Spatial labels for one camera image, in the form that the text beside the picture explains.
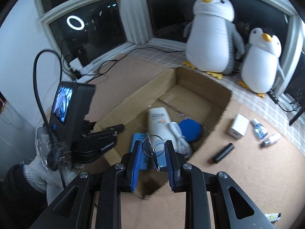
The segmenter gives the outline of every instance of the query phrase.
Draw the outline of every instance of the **power strip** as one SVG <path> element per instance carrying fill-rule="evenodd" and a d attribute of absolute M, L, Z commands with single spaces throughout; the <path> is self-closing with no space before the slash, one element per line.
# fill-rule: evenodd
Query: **power strip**
<path fill-rule="evenodd" d="M 267 92 L 267 95 L 271 98 L 271 100 L 275 103 L 278 104 L 279 100 L 275 97 L 274 93 L 272 92 L 272 90 L 269 90 Z"/>

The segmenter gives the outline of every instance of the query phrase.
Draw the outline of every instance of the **black monitor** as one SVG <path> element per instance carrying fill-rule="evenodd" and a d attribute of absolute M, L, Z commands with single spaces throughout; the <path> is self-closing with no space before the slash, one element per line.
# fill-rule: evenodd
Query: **black monitor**
<path fill-rule="evenodd" d="M 60 82 L 49 122 L 57 142 L 71 146 L 80 139 L 94 92 L 94 85 Z"/>

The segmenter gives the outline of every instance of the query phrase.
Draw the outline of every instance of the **white charger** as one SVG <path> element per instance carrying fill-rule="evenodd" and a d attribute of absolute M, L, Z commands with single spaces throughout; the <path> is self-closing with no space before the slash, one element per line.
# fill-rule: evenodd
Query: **white charger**
<path fill-rule="evenodd" d="M 245 135 L 248 125 L 249 120 L 244 116 L 238 114 L 229 129 L 229 134 L 231 134 L 236 139 L 241 139 L 241 137 Z"/>
<path fill-rule="evenodd" d="M 80 62 L 79 58 L 76 58 L 76 59 L 72 60 L 70 62 L 70 66 L 71 66 L 73 71 L 78 70 L 80 72 L 80 74 L 82 74 L 82 75 L 86 75 L 91 71 L 91 65 L 89 64 L 89 65 L 83 67 L 81 65 L 81 62 Z"/>

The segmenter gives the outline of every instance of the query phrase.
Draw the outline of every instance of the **tan mat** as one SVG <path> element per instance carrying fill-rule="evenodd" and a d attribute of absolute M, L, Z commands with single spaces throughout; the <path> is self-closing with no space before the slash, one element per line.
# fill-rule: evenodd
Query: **tan mat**
<path fill-rule="evenodd" d="M 106 64 L 100 69 L 100 73 L 107 71 L 111 66 L 111 62 Z M 168 67 L 143 61 L 141 58 L 125 57 L 107 74 L 90 82 L 96 86 L 96 91 L 85 119 L 98 121 L 166 69 Z"/>
<path fill-rule="evenodd" d="M 213 174 L 226 171 L 263 213 L 282 213 L 276 228 L 290 228 L 305 204 L 305 157 L 285 137 L 261 149 L 252 125 L 241 140 L 232 138 L 226 132 L 237 113 L 250 120 L 257 118 L 270 135 L 277 132 L 261 116 L 232 100 L 215 131 L 190 163 Z M 220 163 L 210 164 L 209 159 L 229 142 L 235 149 Z M 185 194 L 171 192 L 168 183 L 149 200 L 123 193 L 121 201 L 123 229 L 184 228 Z"/>
<path fill-rule="evenodd" d="M 87 118 L 99 120 L 165 69 L 131 56 L 118 62 L 107 77 L 94 80 L 97 90 Z M 232 100 L 216 130 L 190 162 L 206 172 L 226 171 L 264 213 L 281 212 L 282 219 L 275 227 L 288 229 L 305 204 L 305 158 L 285 137 L 276 145 L 260 149 L 252 125 L 244 138 L 233 139 L 226 131 L 237 113 L 250 120 L 257 118 L 270 135 L 277 131 L 261 116 Z M 234 143 L 235 149 L 219 164 L 209 165 L 208 159 L 229 142 Z M 100 166 L 93 165 L 91 169 L 91 173 L 101 171 Z M 172 193 L 168 183 L 149 200 L 122 193 L 121 206 L 122 229 L 184 228 L 185 195 Z"/>

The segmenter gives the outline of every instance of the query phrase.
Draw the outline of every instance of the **large penguin plush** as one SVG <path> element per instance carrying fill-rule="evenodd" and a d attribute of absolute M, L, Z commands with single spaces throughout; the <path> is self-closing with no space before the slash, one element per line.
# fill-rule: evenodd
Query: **large penguin plush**
<path fill-rule="evenodd" d="M 239 84 L 264 98 L 264 93 L 274 83 L 277 69 L 283 76 L 279 66 L 281 53 L 280 40 L 270 30 L 258 27 L 252 29 L 241 70 L 242 81 Z"/>
<path fill-rule="evenodd" d="M 242 37 L 236 30 L 234 8 L 229 0 L 196 0 L 194 19 L 184 30 L 186 66 L 206 71 L 218 79 L 234 69 L 235 49 L 245 53 Z"/>

